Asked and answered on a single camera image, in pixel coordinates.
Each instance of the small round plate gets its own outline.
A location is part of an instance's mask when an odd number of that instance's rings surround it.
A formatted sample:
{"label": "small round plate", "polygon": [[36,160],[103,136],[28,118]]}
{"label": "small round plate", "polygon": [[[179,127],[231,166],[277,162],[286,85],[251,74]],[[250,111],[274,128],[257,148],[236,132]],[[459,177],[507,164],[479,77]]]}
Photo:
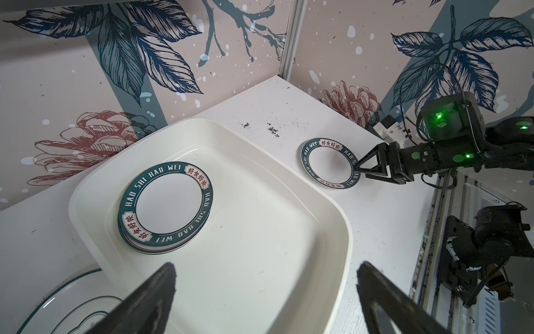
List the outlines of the small round plate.
{"label": "small round plate", "polygon": [[104,272],[92,270],[55,290],[32,312],[17,334],[84,333],[121,302]]}
{"label": "small round plate", "polygon": [[302,146],[304,169],[320,184],[334,189],[355,185],[360,173],[354,171],[358,159],[344,145],[327,138],[314,138]]}
{"label": "small round plate", "polygon": [[156,165],[139,174],[124,192],[119,232],[138,252],[172,251],[202,228],[212,200],[211,182],[199,167],[180,161]]}

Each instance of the white plate center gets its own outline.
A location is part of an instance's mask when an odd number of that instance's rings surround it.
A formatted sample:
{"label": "white plate center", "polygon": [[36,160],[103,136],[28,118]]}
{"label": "white plate center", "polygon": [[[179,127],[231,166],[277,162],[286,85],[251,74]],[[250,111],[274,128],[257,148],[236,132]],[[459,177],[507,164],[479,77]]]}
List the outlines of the white plate center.
{"label": "white plate center", "polygon": [[152,181],[137,200],[137,219],[152,233],[166,234],[185,227],[202,204],[199,184],[190,176],[172,173]]}
{"label": "white plate center", "polygon": [[308,161],[313,172],[325,181],[343,183],[351,176],[350,162],[338,150],[318,147],[310,152]]}

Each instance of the flower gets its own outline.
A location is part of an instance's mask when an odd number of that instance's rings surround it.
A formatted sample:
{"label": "flower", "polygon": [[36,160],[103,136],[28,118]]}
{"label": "flower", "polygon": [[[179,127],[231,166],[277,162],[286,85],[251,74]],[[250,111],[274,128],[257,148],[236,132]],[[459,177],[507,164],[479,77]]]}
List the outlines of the flower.
{"label": "flower", "polygon": [[40,141],[35,147],[43,153],[34,158],[53,174],[37,176],[29,185],[54,185],[109,158],[139,139],[156,131],[143,116],[102,111],[84,113],[76,126],[63,131],[65,141]]}
{"label": "flower", "polygon": [[333,110],[342,114],[362,128],[365,128],[373,114],[382,110],[380,103],[376,100],[375,94],[371,93],[367,87],[354,87],[347,85],[344,81],[340,85],[335,85],[330,94],[327,90],[323,91],[324,99],[318,99]]}

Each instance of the branch illustration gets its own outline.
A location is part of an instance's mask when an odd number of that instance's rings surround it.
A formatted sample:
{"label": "branch illustration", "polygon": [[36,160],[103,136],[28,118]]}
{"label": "branch illustration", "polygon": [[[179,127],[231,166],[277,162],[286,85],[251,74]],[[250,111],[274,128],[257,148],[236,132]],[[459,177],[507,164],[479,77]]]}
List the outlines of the branch illustration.
{"label": "branch illustration", "polygon": [[[212,0],[212,1],[216,5],[218,5],[219,9],[221,9],[223,12],[225,12],[226,14],[230,15],[233,18],[238,28],[241,28],[241,31],[243,32],[243,38],[245,39],[245,49],[250,58],[250,61],[254,61],[254,57],[250,54],[249,48],[252,46],[252,42],[250,41],[249,36],[248,36],[249,32],[259,35],[265,38],[267,41],[269,41],[269,44],[272,47],[274,47],[278,60],[281,60],[281,53],[282,53],[282,50],[284,49],[284,45],[286,42],[286,34],[285,33],[275,34],[269,27],[260,25],[256,22],[257,20],[268,18],[274,14],[274,4],[273,4],[274,0],[271,0],[271,3],[259,13],[247,13],[235,7],[229,0]],[[209,21],[208,40],[206,42],[205,54],[209,55],[211,40],[215,38],[215,43],[219,47],[219,50],[221,51],[221,55],[224,56],[225,53],[222,50],[217,40],[217,37],[215,35],[213,9],[209,6],[207,0],[202,0],[202,3],[206,7],[206,11],[208,12],[208,21]],[[203,66],[208,59],[201,59],[198,64],[199,67]]]}

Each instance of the white paint splatter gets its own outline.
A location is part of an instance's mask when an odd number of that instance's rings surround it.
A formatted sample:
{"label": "white paint splatter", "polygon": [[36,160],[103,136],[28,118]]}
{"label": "white paint splatter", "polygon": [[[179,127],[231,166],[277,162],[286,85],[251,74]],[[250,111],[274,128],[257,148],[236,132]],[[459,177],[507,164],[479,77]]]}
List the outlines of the white paint splatter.
{"label": "white paint splatter", "polygon": [[197,16],[194,14],[191,22],[197,27],[197,29],[203,33],[204,32],[204,21],[202,19],[197,19]]}
{"label": "white paint splatter", "polygon": [[353,25],[349,26],[349,29],[347,30],[347,37],[354,38],[356,36],[356,28]]}
{"label": "white paint splatter", "polygon": [[20,159],[20,162],[24,165],[33,165],[34,163],[34,157],[25,157]]}
{"label": "white paint splatter", "polygon": [[505,101],[506,95],[501,95],[495,99],[495,102],[497,102],[497,108],[495,109],[496,113],[501,113],[506,108],[508,108],[508,102]]}
{"label": "white paint splatter", "polygon": [[178,95],[178,96],[182,99],[182,101],[187,100],[187,96],[185,96],[184,93],[180,93],[179,91],[177,91],[177,92],[176,92],[176,95]]}
{"label": "white paint splatter", "polygon": [[310,70],[310,77],[316,84],[319,84],[319,78],[317,77],[317,74],[315,74],[314,71]]}

